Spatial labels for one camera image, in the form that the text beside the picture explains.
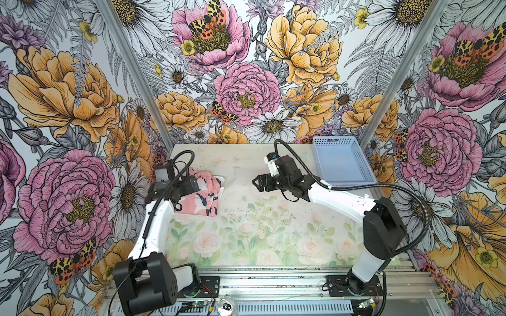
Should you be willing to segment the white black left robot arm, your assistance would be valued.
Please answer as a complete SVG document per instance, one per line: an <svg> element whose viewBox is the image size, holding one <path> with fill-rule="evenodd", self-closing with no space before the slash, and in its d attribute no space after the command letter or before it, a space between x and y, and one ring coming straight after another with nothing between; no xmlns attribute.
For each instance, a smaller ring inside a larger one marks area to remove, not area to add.
<svg viewBox="0 0 506 316"><path fill-rule="evenodd" d="M175 304L181 294L199 291L195 264L171 267L162 250L167 235L164 225L174 216L183 192L176 180L157 182L148 191L140 236L127 259L113 270L115 295L125 315L155 312Z"/></svg>

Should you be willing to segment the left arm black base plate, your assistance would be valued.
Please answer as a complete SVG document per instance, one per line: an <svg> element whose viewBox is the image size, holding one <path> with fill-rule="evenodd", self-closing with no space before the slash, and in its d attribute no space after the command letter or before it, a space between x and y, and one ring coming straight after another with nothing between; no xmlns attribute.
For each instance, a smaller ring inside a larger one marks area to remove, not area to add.
<svg viewBox="0 0 506 316"><path fill-rule="evenodd" d="M219 276L201 276L198 282L193 282L190 286L183 288L178 293L178 298L218 298L220 281Z"/></svg>

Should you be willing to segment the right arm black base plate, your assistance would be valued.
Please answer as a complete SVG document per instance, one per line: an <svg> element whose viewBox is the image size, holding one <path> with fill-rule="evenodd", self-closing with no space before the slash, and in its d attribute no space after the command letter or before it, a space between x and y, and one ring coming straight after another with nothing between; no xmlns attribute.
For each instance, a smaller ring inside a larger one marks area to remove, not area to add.
<svg viewBox="0 0 506 316"><path fill-rule="evenodd" d="M381 296L383 286L378 275L367 283L354 276L327 275L325 283L331 297Z"/></svg>

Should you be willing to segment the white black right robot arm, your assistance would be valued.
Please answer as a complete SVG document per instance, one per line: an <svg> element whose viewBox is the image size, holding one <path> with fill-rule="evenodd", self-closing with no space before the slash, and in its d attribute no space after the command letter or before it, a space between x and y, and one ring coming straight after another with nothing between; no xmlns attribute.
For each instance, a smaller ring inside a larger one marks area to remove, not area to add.
<svg viewBox="0 0 506 316"><path fill-rule="evenodd" d="M326 206L361 225L365 250L337 285L352 295L365 293L376 274L395 257L406 236L406 228L393 202L385 197L375 200L357 196L310 175L273 176L268 173L258 175L252 183L260 192L291 192L298 199Z"/></svg>

